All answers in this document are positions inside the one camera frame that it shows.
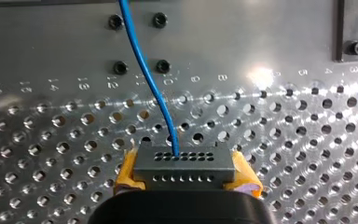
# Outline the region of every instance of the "hole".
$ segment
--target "hole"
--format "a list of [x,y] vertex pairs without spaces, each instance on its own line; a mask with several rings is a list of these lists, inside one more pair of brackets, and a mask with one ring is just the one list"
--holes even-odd
[[136,133],[136,127],[133,126],[133,125],[130,125],[130,126],[127,127],[126,132],[127,132],[127,134]]
[[297,199],[297,200],[295,201],[295,208],[297,208],[297,209],[303,207],[304,205],[305,205],[305,202],[304,202],[304,200],[302,200],[302,199]]
[[293,96],[293,90],[287,89],[287,90],[286,90],[286,96],[287,96],[287,97],[292,97],[292,96]]
[[125,145],[125,142],[121,138],[116,139],[112,144],[113,148],[117,149],[117,150],[121,150],[124,147],[124,145]]
[[353,174],[351,172],[345,172],[344,173],[344,176],[342,176],[342,178],[345,180],[345,181],[350,181],[352,178],[353,178]]
[[211,93],[205,94],[203,96],[203,100],[205,101],[205,103],[210,104],[211,102],[214,101],[214,96]]
[[286,123],[292,123],[293,122],[293,117],[292,116],[286,116],[285,118],[284,118],[284,121],[286,121]]
[[323,183],[327,183],[327,182],[329,181],[329,179],[330,179],[330,176],[329,176],[329,175],[327,175],[327,174],[322,174],[322,175],[321,175],[321,181],[322,181]]
[[312,115],[310,116],[310,119],[313,120],[313,121],[318,120],[318,118],[319,118],[319,116],[318,116],[317,114],[312,114]]
[[68,150],[70,149],[70,147],[67,143],[59,143],[56,146],[56,148],[57,148],[57,151],[60,152],[61,154],[68,152]]
[[325,206],[325,205],[327,205],[327,203],[328,203],[328,199],[326,197],[320,197],[318,200],[318,204],[320,206]]
[[307,102],[303,101],[303,100],[300,100],[296,103],[296,108],[298,110],[305,110],[307,108]]
[[323,102],[322,102],[322,107],[324,109],[329,109],[331,108],[331,106],[333,105],[333,101],[331,101],[330,99],[325,99]]
[[240,127],[241,126],[241,120],[240,119],[234,119],[231,124],[234,126],[234,127]]
[[224,117],[228,114],[228,107],[226,105],[220,105],[219,107],[217,107],[216,112],[220,117]]
[[218,139],[220,142],[226,142],[226,141],[228,141],[228,139],[229,139],[229,134],[228,134],[228,132],[222,131],[221,133],[219,133],[219,134],[217,135],[217,139]]
[[65,124],[66,119],[61,115],[54,116],[53,119],[52,119],[52,122],[53,122],[54,126],[62,127]]
[[322,133],[324,134],[330,134],[331,133],[331,126],[330,125],[324,125],[322,126]]
[[329,159],[330,158],[330,151],[329,150],[324,150],[321,154],[321,157],[324,159]]
[[272,111],[272,112],[280,112],[281,109],[282,109],[282,106],[281,104],[279,103],[272,103],[270,106],[269,106],[269,109]]
[[350,203],[350,202],[351,202],[351,195],[349,195],[349,194],[344,194],[344,195],[342,195],[342,197],[341,197],[341,202],[342,202],[343,204]]
[[188,123],[182,123],[180,125],[180,129],[182,130],[182,132],[187,131],[190,128],[190,125],[188,125]]
[[306,158],[307,158],[307,154],[305,154],[305,152],[302,152],[302,151],[297,152],[297,154],[296,154],[296,160],[297,161],[303,161]]
[[138,114],[138,120],[140,121],[145,121],[146,119],[149,118],[149,112],[147,110],[141,110],[141,112],[139,112]]
[[336,113],[336,119],[342,119],[344,116],[342,115],[341,112],[337,112]]
[[210,120],[210,121],[208,121],[208,122],[206,123],[206,125],[208,126],[208,128],[212,129],[212,128],[214,128],[215,123],[214,123],[213,120]]
[[348,101],[347,101],[347,106],[348,106],[348,107],[354,107],[354,106],[356,106],[356,105],[357,105],[357,100],[356,100],[356,98],[351,97],[351,98],[348,99]]
[[121,120],[123,120],[123,116],[119,112],[113,112],[112,115],[110,116],[110,121],[112,123],[118,123]]
[[292,148],[292,147],[293,147],[292,141],[286,141],[286,142],[284,143],[284,147],[286,147],[286,148],[288,148],[288,149]]
[[195,144],[200,144],[203,142],[203,135],[201,133],[196,133],[193,136],[193,142]]
[[153,17],[153,25],[159,29],[164,28],[167,25],[167,21],[167,16],[162,12],[156,13]]
[[84,145],[84,148],[87,150],[87,151],[89,151],[89,152],[91,152],[91,151],[93,151],[93,150],[95,150],[96,148],[97,148],[97,143],[95,142],[95,141],[88,141],[88,142],[86,142],[86,144]]
[[280,180],[279,177],[272,177],[272,179],[270,180],[270,185],[273,187],[273,188],[277,188],[281,185],[282,181]]
[[312,90],[310,91],[310,93],[311,93],[312,95],[317,95],[317,94],[319,94],[319,89],[316,88],[316,87],[314,87],[314,88],[312,88]]
[[344,87],[343,86],[338,86],[337,87],[337,93],[342,93],[344,92]]
[[260,92],[260,98],[261,99],[266,99],[267,98],[267,92],[266,91],[261,91]]
[[124,106],[126,106],[127,108],[133,107],[134,106],[134,102],[132,99],[126,100],[126,102],[124,102]]
[[271,131],[269,132],[269,136],[271,136],[271,138],[273,139],[278,139],[279,137],[281,137],[281,130],[273,128],[271,129]]
[[201,108],[193,108],[191,109],[191,116],[194,118],[194,119],[199,119],[201,116],[202,116],[202,109]]
[[298,135],[304,136],[304,135],[307,134],[307,129],[305,127],[303,127],[303,126],[298,127],[297,130],[296,130],[296,133]]
[[119,30],[123,27],[123,19],[117,14],[110,16],[108,20],[108,26],[112,30]]
[[306,178],[303,175],[299,175],[298,177],[296,177],[296,183],[301,186],[305,183]]
[[247,115],[252,115],[252,114],[254,114],[254,112],[255,112],[255,106],[254,106],[254,105],[249,105],[249,104],[247,104],[247,105],[245,105],[245,106],[243,107],[243,111],[244,111],[245,114],[247,114]]
[[125,75],[129,71],[129,67],[122,61],[115,62],[113,65],[113,72],[116,75]]

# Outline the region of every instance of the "countersunk hole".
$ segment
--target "countersunk hole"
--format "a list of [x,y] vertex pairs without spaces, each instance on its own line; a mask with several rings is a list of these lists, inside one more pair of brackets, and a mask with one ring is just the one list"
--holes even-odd
[[202,113],[203,113],[202,109],[201,108],[196,108],[196,107],[191,109],[191,112],[190,112],[191,116],[194,119],[199,119],[202,116]]
[[286,96],[287,96],[287,97],[292,97],[292,96],[293,96],[293,93],[294,93],[294,92],[293,92],[293,90],[291,90],[291,89],[287,89],[287,90],[286,90]]
[[219,107],[217,107],[216,112],[220,117],[224,117],[228,114],[228,107],[226,105],[220,105]]
[[161,126],[161,124],[156,124],[156,125],[153,127],[153,131],[154,131],[155,133],[161,132],[161,131],[162,131],[162,126]]
[[129,67],[122,61],[115,62],[113,65],[113,72],[116,75],[125,75],[129,71]]
[[266,99],[267,98],[267,92],[266,91],[261,91],[260,92],[260,98],[261,99]]
[[307,102],[303,101],[303,100],[300,100],[296,103],[296,108],[298,110],[305,110],[307,108],[308,104]]
[[317,94],[319,94],[319,89],[316,88],[316,87],[314,87],[314,88],[312,88],[312,90],[310,91],[310,93],[311,93],[312,95],[317,95]]
[[281,109],[282,109],[282,105],[279,104],[279,103],[272,103],[270,106],[269,106],[269,109],[272,111],[272,112],[280,112]]
[[220,132],[220,133],[217,135],[217,139],[218,139],[220,142],[226,142],[226,141],[228,141],[228,139],[229,139],[229,133],[228,133],[228,132],[225,132],[225,131],[222,131],[222,132]]
[[52,122],[54,126],[62,127],[65,124],[66,119],[62,115],[58,115],[53,117]]
[[327,150],[327,149],[325,149],[325,150],[322,152],[321,157],[327,160],[327,159],[330,158],[330,154],[331,154],[330,151]]
[[296,177],[296,183],[301,186],[305,183],[306,178],[303,175],[299,175],[298,177]]
[[187,131],[188,129],[190,129],[190,125],[188,124],[188,123],[182,123],[181,125],[180,125],[180,129],[182,130],[182,132],[185,132],[185,131]]
[[193,142],[195,144],[200,144],[203,142],[203,135],[201,133],[196,133],[193,136]]
[[119,112],[113,112],[112,115],[110,116],[110,121],[112,123],[118,123],[121,120],[123,120],[123,115],[121,115],[121,113]]
[[210,104],[211,102],[214,101],[214,96],[211,93],[205,94],[203,96],[203,100],[205,101],[205,103]]
[[320,197],[318,200],[318,204],[320,206],[325,206],[325,205],[327,205],[327,203],[328,203],[328,199],[326,197]]
[[136,127],[134,125],[129,125],[126,129],[127,134],[136,133]]
[[270,185],[273,187],[273,188],[277,188],[281,185],[282,181],[280,180],[279,177],[275,176],[275,177],[272,177],[271,180],[270,180]]
[[302,199],[297,199],[295,201],[295,208],[297,208],[297,209],[302,208],[304,205],[305,205],[305,202]]
[[208,128],[212,129],[212,128],[214,128],[215,123],[214,123],[213,120],[210,120],[210,121],[208,121],[208,122],[206,123],[206,125],[208,126]]
[[124,106],[126,106],[127,108],[133,107],[135,105],[135,103],[133,102],[132,99],[128,99],[126,100],[126,102],[124,102]]
[[351,202],[351,195],[349,195],[349,194],[344,194],[344,195],[342,195],[342,197],[341,197],[341,202],[342,202],[343,204],[348,204],[348,203],[350,203],[350,202]]
[[322,133],[324,134],[330,134],[331,133],[331,126],[328,124],[325,124],[322,126]]
[[296,130],[296,134],[304,136],[304,135],[307,134],[307,129],[305,127],[303,127],[303,126],[298,127],[297,130]]
[[342,93],[344,92],[344,87],[343,86],[338,86],[337,87],[337,93]]
[[312,115],[310,116],[310,119],[313,120],[313,121],[318,120],[318,118],[319,118],[319,116],[318,116],[317,114],[312,114]]
[[351,98],[348,99],[348,101],[347,101],[347,106],[348,106],[348,107],[354,107],[354,106],[356,106],[356,105],[357,105],[357,100],[356,100],[356,98],[351,97]]
[[355,129],[356,125],[354,125],[354,123],[349,123],[347,124],[347,126],[345,126],[345,130],[347,131],[347,133],[353,133]]
[[92,122],[94,122],[95,118],[93,115],[91,114],[85,114],[82,116],[81,118],[81,122],[84,124],[84,125],[89,125],[91,124]]
[[84,148],[87,150],[87,151],[93,151],[97,148],[97,143],[95,141],[88,141],[86,142],[86,144],[84,145]]
[[269,132],[269,136],[273,139],[278,139],[279,137],[281,137],[281,134],[281,130],[276,128],[271,129],[271,131]]
[[293,122],[293,117],[292,116],[286,116],[284,117],[284,121],[286,121],[286,123],[292,123]]
[[113,148],[117,149],[117,150],[121,150],[124,147],[124,145],[125,145],[125,142],[121,138],[116,139],[115,141],[113,141],[113,144],[112,144]]
[[345,181],[350,181],[353,178],[353,174],[351,172],[345,172],[342,176],[342,179]]
[[149,112],[147,110],[141,110],[138,114],[138,120],[145,121],[149,118]]
[[255,106],[254,106],[254,105],[249,105],[249,104],[247,104],[247,105],[245,105],[245,106],[243,107],[243,111],[244,111],[245,114],[247,114],[247,115],[252,115],[252,114],[254,114],[254,112],[255,112]]
[[331,108],[332,105],[333,105],[333,101],[331,101],[330,99],[325,99],[325,100],[322,102],[322,107],[323,107],[324,109]]

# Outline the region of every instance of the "blue cable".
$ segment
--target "blue cable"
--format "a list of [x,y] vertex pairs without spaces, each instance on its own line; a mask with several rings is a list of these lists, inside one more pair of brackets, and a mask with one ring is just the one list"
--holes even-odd
[[142,72],[145,75],[147,84],[150,87],[150,90],[153,92],[153,95],[156,97],[159,108],[162,112],[162,115],[165,118],[165,122],[168,126],[168,131],[170,132],[172,138],[172,154],[174,156],[179,156],[179,142],[176,134],[175,126],[173,125],[170,112],[168,107],[165,104],[164,97],[161,95],[161,92],[158,90],[155,80],[150,73],[149,68],[146,64],[146,57],[143,55],[141,47],[138,43],[138,38],[136,37],[135,27],[132,21],[131,11],[127,0],[118,0],[120,3],[121,14],[123,15],[124,24],[126,25],[127,35],[129,37],[133,53],[135,54],[136,60],[138,61],[139,66],[141,67]]

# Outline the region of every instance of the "aluminum plate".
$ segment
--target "aluminum plate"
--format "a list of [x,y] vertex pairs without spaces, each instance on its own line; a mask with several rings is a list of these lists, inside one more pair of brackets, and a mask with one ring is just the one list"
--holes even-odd
[[[332,62],[333,2],[131,3],[150,65],[172,64],[155,78],[181,144],[240,150],[281,223],[358,223],[358,63]],[[169,144],[115,13],[0,7],[0,222],[86,223],[125,149]]]

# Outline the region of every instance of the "metal plate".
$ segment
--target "metal plate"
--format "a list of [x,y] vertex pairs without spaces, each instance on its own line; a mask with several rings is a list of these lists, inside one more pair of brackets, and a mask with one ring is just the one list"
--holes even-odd
[[[132,5],[149,63],[172,63],[156,80],[181,144],[241,150],[281,223],[358,223],[358,63],[332,62],[333,6]],[[151,26],[158,11],[162,30]],[[167,146],[125,32],[106,29],[114,13],[115,4],[0,8],[0,220],[86,223],[112,195],[124,149],[144,137]],[[116,60],[127,75],[111,74]]]

